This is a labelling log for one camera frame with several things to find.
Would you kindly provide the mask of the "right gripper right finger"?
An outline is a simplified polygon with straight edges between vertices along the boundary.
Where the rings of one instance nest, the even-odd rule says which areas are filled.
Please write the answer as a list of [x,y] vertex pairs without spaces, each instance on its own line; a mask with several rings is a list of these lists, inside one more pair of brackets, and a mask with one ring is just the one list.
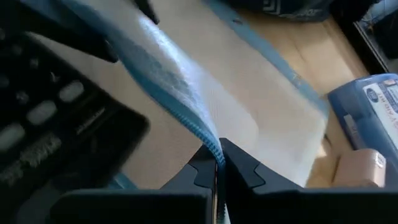
[[231,224],[398,224],[398,168],[386,186],[306,189],[226,138],[226,206]]

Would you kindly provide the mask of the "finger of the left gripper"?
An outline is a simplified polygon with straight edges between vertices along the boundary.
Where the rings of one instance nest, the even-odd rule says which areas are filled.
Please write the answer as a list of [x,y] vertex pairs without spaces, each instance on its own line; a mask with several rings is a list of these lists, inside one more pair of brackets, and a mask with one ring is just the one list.
[[61,0],[0,0],[0,29],[11,35],[32,32],[105,61],[118,61],[104,37]]
[[133,2],[138,9],[143,12],[153,23],[159,23],[159,18],[157,17],[149,0],[133,0]]

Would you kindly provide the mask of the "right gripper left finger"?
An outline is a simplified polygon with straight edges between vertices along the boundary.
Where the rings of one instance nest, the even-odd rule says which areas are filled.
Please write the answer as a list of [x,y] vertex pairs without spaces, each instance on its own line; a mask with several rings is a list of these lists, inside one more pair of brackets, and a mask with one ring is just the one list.
[[159,190],[84,189],[63,195],[51,224],[214,224],[216,162],[202,146]]

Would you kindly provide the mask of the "small tan box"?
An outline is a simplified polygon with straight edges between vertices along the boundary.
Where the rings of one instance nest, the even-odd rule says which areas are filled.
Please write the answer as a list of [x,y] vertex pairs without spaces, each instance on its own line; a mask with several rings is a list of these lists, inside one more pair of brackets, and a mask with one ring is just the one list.
[[386,158],[374,149],[322,153],[314,161],[309,188],[376,187],[386,184]]

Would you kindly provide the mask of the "white mesh zip pouch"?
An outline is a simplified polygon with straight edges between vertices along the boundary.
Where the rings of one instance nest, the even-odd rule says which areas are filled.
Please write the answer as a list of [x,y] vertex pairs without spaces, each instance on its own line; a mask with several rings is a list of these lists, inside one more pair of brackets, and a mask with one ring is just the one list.
[[158,189],[207,144],[226,138],[280,175],[307,183],[328,120],[316,91],[219,0],[154,0],[155,24],[131,0],[19,0],[80,34],[95,30],[111,63],[40,40],[143,114],[149,132],[123,165],[138,187]]

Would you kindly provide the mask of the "black calculator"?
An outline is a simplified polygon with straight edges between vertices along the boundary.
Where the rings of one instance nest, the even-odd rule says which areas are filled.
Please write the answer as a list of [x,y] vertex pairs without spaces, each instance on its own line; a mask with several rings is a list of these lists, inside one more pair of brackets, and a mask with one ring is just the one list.
[[102,187],[149,122],[44,45],[0,28],[0,206],[46,182],[62,191]]

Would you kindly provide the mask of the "blue first aid kit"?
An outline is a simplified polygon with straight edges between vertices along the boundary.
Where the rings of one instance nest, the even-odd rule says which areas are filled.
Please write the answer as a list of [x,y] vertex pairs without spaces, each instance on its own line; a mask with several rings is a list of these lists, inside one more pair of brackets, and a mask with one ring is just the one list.
[[398,156],[398,74],[359,78],[327,97],[356,149],[373,148]]

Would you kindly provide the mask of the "navy blue backpack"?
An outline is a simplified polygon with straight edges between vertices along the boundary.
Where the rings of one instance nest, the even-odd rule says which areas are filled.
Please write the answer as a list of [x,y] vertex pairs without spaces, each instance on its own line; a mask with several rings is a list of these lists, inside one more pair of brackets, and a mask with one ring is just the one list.
[[233,6],[297,22],[321,22],[334,0],[226,0]]

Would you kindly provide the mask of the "black aluminium table frame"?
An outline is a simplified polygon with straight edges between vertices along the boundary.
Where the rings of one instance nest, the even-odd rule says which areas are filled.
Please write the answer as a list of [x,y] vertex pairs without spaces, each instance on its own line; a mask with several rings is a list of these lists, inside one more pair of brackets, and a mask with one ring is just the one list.
[[398,74],[398,0],[333,0],[330,13],[369,73]]

